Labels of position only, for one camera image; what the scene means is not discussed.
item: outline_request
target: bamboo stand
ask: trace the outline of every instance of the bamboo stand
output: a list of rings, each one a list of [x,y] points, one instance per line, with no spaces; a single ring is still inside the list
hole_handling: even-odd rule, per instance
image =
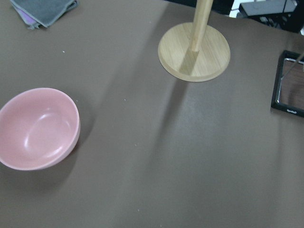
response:
[[[225,37],[207,25],[213,0],[198,0],[194,22],[171,28],[161,38],[158,56],[173,76],[202,82],[219,76],[230,61]]]

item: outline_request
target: gray tabletop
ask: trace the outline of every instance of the gray tabletop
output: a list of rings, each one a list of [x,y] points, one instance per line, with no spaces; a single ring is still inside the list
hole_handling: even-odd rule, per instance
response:
[[[157,46],[194,9],[160,0],[86,0],[28,30],[0,3],[0,106],[52,87],[75,101],[79,142],[58,165],[0,164],[3,228],[302,228],[304,119],[270,108],[279,55],[304,38],[211,13],[226,71],[174,78]]]

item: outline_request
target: round wooden base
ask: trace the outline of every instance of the round wooden base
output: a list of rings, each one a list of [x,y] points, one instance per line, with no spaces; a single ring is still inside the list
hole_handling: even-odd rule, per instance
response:
[[[165,33],[158,46],[160,62],[179,79],[190,82],[211,80],[227,68],[229,45],[219,31],[207,26],[199,51],[189,50],[192,24],[179,24]]]

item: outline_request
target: gray towel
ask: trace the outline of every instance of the gray towel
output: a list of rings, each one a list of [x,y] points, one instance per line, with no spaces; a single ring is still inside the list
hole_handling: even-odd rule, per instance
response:
[[[10,0],[10,2],[16,9],[23,11],[44,27],[49,27],[66,11],[78,5],[77,0]]]

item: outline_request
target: bowl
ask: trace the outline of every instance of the bowl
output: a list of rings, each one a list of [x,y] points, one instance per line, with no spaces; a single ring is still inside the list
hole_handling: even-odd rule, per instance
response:
[[[80,133],[78,109],[53,88],[25,91],[0,110],[0,162],[16,170],[57,164],[75,147]]]

